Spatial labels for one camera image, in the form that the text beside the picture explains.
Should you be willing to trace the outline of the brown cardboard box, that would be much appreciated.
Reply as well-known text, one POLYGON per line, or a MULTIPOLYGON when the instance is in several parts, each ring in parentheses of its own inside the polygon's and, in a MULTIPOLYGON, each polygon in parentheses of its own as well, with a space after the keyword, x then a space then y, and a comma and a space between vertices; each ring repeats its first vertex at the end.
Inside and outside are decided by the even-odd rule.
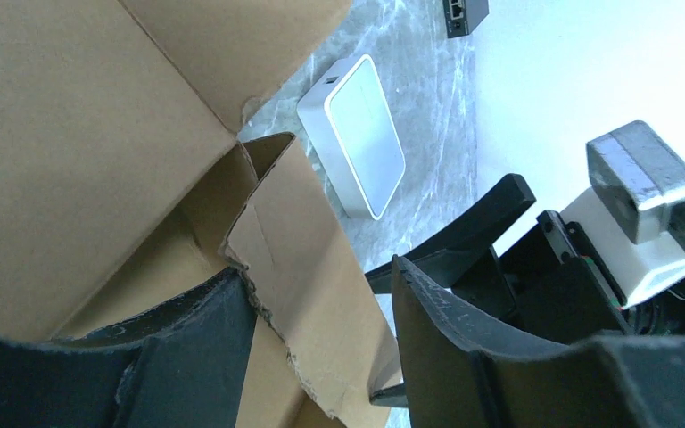
POLYGON ((296 135, 238 132, 347 1, 0 1, 0 337, 78 339, 224 269, 233 427, 382 427, 398 349, 296 135))

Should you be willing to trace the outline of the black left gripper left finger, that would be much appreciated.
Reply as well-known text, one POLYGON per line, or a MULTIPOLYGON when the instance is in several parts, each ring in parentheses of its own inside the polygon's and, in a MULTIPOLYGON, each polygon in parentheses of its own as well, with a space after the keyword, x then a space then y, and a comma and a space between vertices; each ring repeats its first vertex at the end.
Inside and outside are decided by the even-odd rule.
POLYGON ((233 427, 256 320, 227 268, 78 339, 0 337, 0 427, 233 427))

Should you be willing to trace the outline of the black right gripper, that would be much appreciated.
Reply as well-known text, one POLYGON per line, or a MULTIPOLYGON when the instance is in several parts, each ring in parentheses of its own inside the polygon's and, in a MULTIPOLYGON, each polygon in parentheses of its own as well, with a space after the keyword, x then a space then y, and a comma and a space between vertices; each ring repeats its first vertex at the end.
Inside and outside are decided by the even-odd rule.
POLYGON ((509 252, 492 245, 536 202, 523 176, 508 173, 479 201, 406 253, 443 288, 498 320, 553 342, 634 328, 573 224, 545 210, 509 252))

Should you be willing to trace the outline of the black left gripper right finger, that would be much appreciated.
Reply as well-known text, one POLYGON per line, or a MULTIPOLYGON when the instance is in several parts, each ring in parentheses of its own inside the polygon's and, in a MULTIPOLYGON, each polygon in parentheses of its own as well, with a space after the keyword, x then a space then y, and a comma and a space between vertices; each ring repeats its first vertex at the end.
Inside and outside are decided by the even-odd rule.
POLYGON ((415 427, 685 427, 685 336, 564 345, 508 325, 392 259, 415 427))

